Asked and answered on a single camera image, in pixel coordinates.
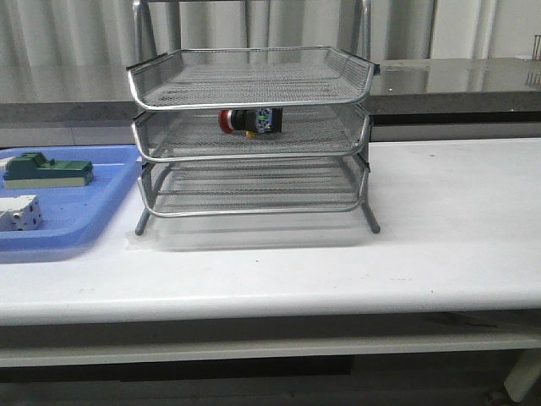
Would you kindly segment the blue plastic tray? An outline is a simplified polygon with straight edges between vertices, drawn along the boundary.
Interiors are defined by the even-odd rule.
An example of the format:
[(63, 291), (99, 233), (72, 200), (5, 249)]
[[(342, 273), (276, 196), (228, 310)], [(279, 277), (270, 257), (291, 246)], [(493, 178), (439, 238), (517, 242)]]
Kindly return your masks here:
[(134, 145), (46, 146), (48, 159), (90, 161), (94, 179), (86, 186), (5, 189), (1, 196), (36, 195), (42, 221), (29, 231), (1, 233), (1, 262), (59, 261), (81, 251), (101, 234), (140, 174)]

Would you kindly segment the red emergency stop button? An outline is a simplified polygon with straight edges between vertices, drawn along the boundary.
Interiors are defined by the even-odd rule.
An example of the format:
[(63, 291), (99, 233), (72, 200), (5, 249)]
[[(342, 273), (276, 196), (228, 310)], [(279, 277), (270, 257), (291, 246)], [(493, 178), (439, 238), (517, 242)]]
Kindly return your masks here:
[(224, 109), (218, 113), (222, 132), (230, 134), (244, 131), (248, 136), (280, 133), (282, 129), (282, 108), (259, 107), (253, 109)]

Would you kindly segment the grey metal rack frame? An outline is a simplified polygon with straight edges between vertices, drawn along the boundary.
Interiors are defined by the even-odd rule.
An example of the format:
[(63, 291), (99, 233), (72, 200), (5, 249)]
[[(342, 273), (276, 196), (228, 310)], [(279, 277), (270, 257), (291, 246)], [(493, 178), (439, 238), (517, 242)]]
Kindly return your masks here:
[[(158, 54), (149, 3), (150, 1), (133, 1), (132, 3), (134, 12), (135, 57), (138, 61), (143, 60), (145, 45), (148, 45), (148, 51), (152, 57), (155, 57)], [(354, 3), (351, 50), (356, 52), (358, 50), (358, 42), (361, 41), (360, 51), (363, 58), (370, 58), (371, 53), (371, 8), (372, 2), (369, 0), (356, 1)], [(368, 141), (372, 128), (372, 118), (368, 117), (368, 122), (363, 127), (365, 144), (358, 154), (361, 163), (365, 166), (365, 185), (361, 187), (360, 206), (371, 231), (373, 233), (379, 233), (380, 225), (369, 205), (368, 198)]]

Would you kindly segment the green terminal block module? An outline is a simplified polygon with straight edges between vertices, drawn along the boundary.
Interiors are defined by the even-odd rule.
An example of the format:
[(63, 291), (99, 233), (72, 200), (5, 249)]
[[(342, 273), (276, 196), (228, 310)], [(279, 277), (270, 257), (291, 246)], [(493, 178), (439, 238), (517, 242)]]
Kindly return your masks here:
[(41, 152), (24, 152), (5, 167), (6, 189), (81, 187), (94, 179), (91, 161), (48, 159)]

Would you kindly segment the white table leg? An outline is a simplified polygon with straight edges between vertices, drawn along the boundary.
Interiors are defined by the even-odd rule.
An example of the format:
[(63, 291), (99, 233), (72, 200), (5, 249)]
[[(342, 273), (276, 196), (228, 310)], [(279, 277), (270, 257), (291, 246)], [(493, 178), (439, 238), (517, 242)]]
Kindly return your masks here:
[(540, 378), (540, 349), (527, 349), (504, 380), (504, 388), (511, 401), (520, 403)]

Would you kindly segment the grey stone counter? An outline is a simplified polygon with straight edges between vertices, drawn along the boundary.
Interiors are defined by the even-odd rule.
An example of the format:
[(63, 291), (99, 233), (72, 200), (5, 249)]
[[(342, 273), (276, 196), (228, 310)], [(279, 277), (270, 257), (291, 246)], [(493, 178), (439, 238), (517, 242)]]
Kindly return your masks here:
[[(391, 60), (364, 103), (374, 142), (536, 138), (540, 65), (518, 58)], [(1, 145), (128, 144), (137, 108), (121, 65), (1, 70)]]

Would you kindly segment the white circuit breaker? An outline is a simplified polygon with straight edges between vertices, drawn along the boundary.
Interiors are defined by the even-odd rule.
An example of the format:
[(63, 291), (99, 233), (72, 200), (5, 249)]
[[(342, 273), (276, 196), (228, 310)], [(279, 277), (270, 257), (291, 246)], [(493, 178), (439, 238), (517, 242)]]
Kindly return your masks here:
[(39, 227), (41, 205), (37, 195), (1, 198), (1, 231), (27, 231)]

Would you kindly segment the grey pleated curtain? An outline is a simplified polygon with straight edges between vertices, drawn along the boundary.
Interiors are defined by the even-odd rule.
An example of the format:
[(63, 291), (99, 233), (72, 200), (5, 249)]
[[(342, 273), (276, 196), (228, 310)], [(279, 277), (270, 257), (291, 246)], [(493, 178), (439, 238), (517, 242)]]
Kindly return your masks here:
[[(287, 47), (361, 43), (352, 1), (152, 3), (156, 48)], [(537, 1), (374, 1), (370, 57), (509, 58), (533, 49)], [(130, 65), (136, 61), (129, 1), (4, 1), (4, 66)]]

